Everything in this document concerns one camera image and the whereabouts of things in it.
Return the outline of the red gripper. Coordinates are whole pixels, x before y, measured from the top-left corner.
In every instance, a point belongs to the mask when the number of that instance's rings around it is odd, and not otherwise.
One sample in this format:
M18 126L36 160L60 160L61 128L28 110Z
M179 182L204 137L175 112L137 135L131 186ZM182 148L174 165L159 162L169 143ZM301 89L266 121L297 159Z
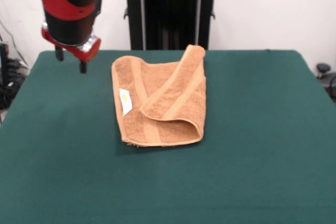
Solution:
M101 39L97 37L94 33L92 33L89 39L82 45L77 46L63 45L51 37L46 22L42 23L41 34L45 40L49 41L55 46L55 55L58 61L64 60L63 49L69 51L76 58L78 58L80 60L79 63L80 73L87 73L87 62L92 60L97 55L101 44Z

